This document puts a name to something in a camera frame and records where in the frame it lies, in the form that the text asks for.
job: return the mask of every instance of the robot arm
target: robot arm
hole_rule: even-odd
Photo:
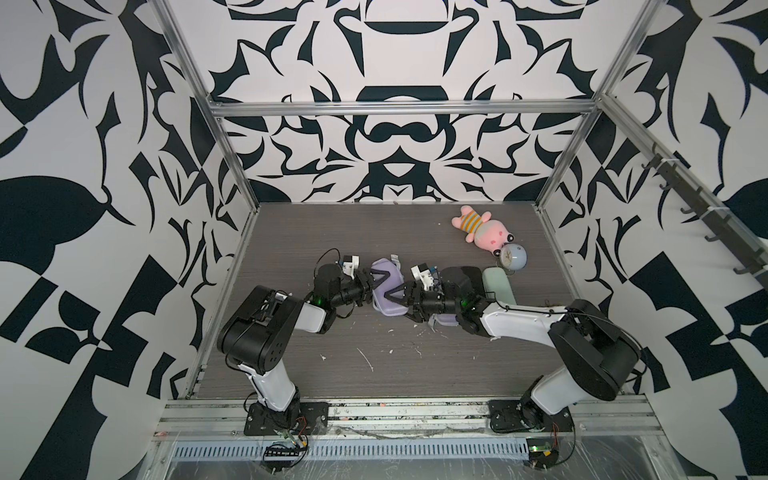
[[[293,331],[327,332],[338,306],[370,303],[373,290],[389,277],[381,270],[358,269],[356,257],[346,260],[343,266],[320,267],[305,303],[257,286],[219,333],[217,348],[225,361],[232,359],[232,368],[247,374],[258,403],[277,425],[294,425],[299,416],[299,392],[283,364]]]
[[[450,267],[439,288],[424,291],[418,282],[387,292],[387,298],[412,307],[409,317],[423,322],[433,313],[455,313],[459,325],[481,336],[510,336],[555,348],[564,366],[541,377],[520,401],[520,422],[539,429],[545,416],[595,397],[610,401],[640,359],[640,347],[587,300],[569,306],[511,306],[488,298],[476,267]],[[395,296],[403,291],[403,296]]]

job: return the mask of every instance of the white debris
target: white debris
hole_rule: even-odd
[[[366,362],[368,363],[368,366],[371,367],[371,372],[372,372],[373,371],[373,365],[371,365],[371,362],[368,362],[368,357],[366,356],[366,354],[363,353],[361,349],[357,349],[357,351],[360,352],[360,355],[362,355],[362,357],[364,359],[366,359]]]

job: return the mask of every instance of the hook rack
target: hook rack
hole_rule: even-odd
[[[666,181],[661,190],[674,190],[688,205],[683,214],[696,214],[712,230],[704,239],[721,242],[741,262],[733,269],[737,275],[750,273],[768,290],[768,253],[746,225],[744,225],[715,195],[710,192],[687,167],[676,159],[662,159],[655,154],[643,168],[655,168]]]

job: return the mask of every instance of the plush bear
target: plush bear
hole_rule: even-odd
[[[469,205],[462,207],[462,215],[453,217],[451,224],[467,232],[467,243],[475,242],[475,245],[497,257],[502,254],[502,246],[515,241],[515,236],[502,222],[491,220],[491,212],[478,215]]]

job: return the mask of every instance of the vent grille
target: vent grille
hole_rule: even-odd
[[[177,462],[236,461],[261,459],[273,440],[178,442]],[[419,460],[443,458],[506,458],[527,460],[525,439],[392,439],[315,440],[308,460]]]

